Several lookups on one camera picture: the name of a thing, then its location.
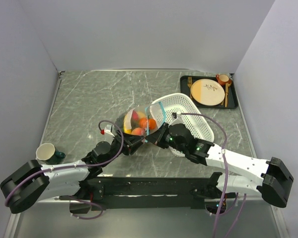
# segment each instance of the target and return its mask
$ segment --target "white plastic basket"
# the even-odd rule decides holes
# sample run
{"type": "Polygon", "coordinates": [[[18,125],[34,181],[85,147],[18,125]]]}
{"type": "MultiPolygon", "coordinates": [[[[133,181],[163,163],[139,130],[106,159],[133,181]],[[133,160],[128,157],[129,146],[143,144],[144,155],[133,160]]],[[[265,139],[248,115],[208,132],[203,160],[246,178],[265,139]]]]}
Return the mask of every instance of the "white plastic basket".
{"type": "MultiPolygon", "coordinates": [[[[165,122],[171,123],[174,118],[172,113],[182,112],[182,113],[201,113],[199,109],[194,105],[192,100],[183,93],[173,93],[167,96],[158,98],[152,103],[161,102],[165,110],[165,122]]],[[[158,115],[157,120],[162,120],[163,115],[158,115]]],[[[196,138],[214,141],[214,134],[209,124],[206,122],[204,117],[193,117],[189,115],[182,116],[184,125],[191,131],[192,135],[196,138]]],[[[184,157],[184,154],[171,148],[171,152],[180,157],[184,157]]]]}

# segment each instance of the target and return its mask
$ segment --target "cup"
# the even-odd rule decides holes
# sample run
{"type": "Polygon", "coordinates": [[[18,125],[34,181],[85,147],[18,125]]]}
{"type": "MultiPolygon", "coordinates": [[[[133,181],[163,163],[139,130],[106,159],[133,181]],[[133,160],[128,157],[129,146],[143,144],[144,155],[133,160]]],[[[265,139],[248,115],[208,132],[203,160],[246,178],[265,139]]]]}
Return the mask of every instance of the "cup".
{"type": "Polygon", "coordinates": [[[229,83],[230,78],[225,74],[217,74],[216,75],[217,81],[221,86],[226,85],[226,83],[229,83]]]}
{"type": "Polygon", "coordinates": [[[45,164],[57,165],[65,158],[65,154],[58,151],[53,144],[44,143],[36,149],[36,158],[45,164]]]}

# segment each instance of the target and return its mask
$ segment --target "gray marble surface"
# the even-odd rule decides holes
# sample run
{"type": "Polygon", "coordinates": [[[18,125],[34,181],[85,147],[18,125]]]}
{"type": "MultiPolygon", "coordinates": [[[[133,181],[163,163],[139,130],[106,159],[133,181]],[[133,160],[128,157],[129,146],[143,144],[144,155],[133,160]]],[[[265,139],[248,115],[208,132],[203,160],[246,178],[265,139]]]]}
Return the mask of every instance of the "gray marble surface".
{"type": "MultiPolygon", "coordinates": [[[[104,139],[98,130],[102,119],[113,120],[137,105],[149,104],[167,94],[180,92],[183,75],[214,76],[195,71],[67,71],[61,76],[43,142],[66,153],[64,163],[83,158],[104,139]]],[[[251,156],[240,109],[200,109],[214,118],[228,134],[227,149],[251,156]]],[[[208,121],[221,145],[222,132],[208,121]]],[[[143,145],[132,156],[119,156],[104,168],[104,176],[210,177],[218,168],[196,165],[175,157],[169,149],[143,145]]]]}

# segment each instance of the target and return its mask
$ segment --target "round plate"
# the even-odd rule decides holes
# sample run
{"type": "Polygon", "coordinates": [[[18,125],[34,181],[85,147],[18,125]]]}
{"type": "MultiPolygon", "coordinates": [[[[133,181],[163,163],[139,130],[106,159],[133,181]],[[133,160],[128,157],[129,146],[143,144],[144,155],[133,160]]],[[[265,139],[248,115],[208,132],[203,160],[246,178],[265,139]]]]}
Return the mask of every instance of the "round plate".
{"type": "Polygon", "coordinates": [[[210,79],[200,79],[193,83],[191,94],[198,103],[207,106],[220,104],[225,97],[222,86],[210,79]]]}

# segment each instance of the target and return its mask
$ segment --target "golden fork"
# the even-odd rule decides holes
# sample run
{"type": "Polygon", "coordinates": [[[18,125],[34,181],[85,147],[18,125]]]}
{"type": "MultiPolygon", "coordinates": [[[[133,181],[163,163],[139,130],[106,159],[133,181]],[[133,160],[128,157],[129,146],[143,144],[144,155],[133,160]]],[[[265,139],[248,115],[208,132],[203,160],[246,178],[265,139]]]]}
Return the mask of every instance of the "golden fork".
{"type": "Polygon", "coordinates": [[[189,87],[189,89],[190,89],[190,98],[192,99],[192,94],[191,94],[192,77],[188,77],[188,87],[189,87]]]}

